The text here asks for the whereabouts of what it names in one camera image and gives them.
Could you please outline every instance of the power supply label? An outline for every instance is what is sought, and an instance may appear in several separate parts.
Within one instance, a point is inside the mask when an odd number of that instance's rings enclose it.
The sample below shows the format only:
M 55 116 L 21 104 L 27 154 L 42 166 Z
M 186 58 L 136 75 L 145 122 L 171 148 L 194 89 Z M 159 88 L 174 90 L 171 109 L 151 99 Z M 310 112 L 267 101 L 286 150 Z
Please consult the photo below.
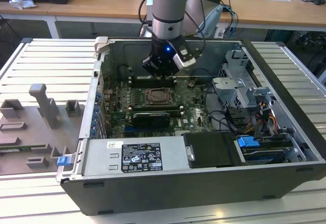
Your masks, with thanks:
M 163 171 L 159 143 L 123 144 L 121 170 L 123 173 Z

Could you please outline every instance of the motherboard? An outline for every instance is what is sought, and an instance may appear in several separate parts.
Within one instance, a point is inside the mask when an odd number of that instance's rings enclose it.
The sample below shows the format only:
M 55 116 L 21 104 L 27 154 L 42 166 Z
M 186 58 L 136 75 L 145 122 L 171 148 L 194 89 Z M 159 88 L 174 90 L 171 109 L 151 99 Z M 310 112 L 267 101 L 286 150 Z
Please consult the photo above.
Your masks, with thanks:
M 160 85 L 112 80 L 108 85 L 104 97 L 109 138 L 214 131 L 203 105 L 206 86 L 193 78 L 173 78 Z

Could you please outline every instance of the circuit board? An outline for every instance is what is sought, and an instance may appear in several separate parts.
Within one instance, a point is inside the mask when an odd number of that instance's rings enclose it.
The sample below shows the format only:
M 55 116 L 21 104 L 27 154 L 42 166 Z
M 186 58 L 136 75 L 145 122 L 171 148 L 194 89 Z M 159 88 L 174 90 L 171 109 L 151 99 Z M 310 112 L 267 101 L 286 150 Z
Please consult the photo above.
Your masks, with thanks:
M 195 86 L 190 78 L 178 78 L 173 88 L 133 89 L 126 82 L 111 81 L 105 101 L 107 135 L 109 138 L 178 136 L 186 132 L 214 131 L 204 106 L 204 85 Z M 165 128 L 135 129 L 131 116 L 133 109 L 169 113 L 169 109 L 182 107 L 180 116 L 171 116 L 170 124 Z

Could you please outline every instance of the slotted metal table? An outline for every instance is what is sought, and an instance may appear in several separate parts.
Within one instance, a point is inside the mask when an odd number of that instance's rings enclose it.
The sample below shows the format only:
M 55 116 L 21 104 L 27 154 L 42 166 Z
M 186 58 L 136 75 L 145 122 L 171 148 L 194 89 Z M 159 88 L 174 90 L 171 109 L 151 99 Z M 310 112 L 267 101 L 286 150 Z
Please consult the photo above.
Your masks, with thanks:
M 325 87 L 286 47 L 276 43 L 253 44 L 325 137 Z M 85 103 L 96 60 L 93 45 L 94 40 L 74 39 L 34 39 L 20 44 L 0 71 L 0 102 L 19 98 L 24 106 L 35 105 L 28 90 L 37 82 L 47 84 L 57 104 L 70 98 Z M 266 85 L 263 77 L 254 73 Z M 1 224 L 326 223 L 326 178 L 304 183 L 279 200 L 89 217 L 65 194 L 55 174 L 1 176 Z

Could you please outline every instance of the wooden desk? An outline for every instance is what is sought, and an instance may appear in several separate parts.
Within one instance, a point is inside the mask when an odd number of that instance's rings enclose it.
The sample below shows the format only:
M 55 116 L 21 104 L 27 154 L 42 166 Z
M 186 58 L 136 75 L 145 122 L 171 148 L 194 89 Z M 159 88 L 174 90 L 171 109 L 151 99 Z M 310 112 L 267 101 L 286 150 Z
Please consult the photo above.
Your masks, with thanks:
M 280 25 L 291 28 L 322 27 L 326 29 L 326 6 L 307 3 L 302 0 L 267 1 L 267 0 L 231 0 L 233 10 L 239 16 L 239 23 L 258 25 Z M 227 13 L 221 21 L 227 21 Z
M 4 18 L 36 19 L 47 22 L 53 38 L 59 38 L 56 21 L 139 23 L 138 7 L 141 0 L 70 0 L 66 5 L 40 4 L 33 9 L 18 10 L 9 3 L 0 3 Z M 265 0 L 231 0 L 239 16 L 238 27 L 326 31 L 326 6 L 317 6 L 302 0 L 290 2 Z M 223 13 L 220 24 L 230 22 L 230 14 Z
M 53 4 L 49 15 L 87 16 L 108 18 L 138 18 L 142 0 L 70 0 L 69 4 Z

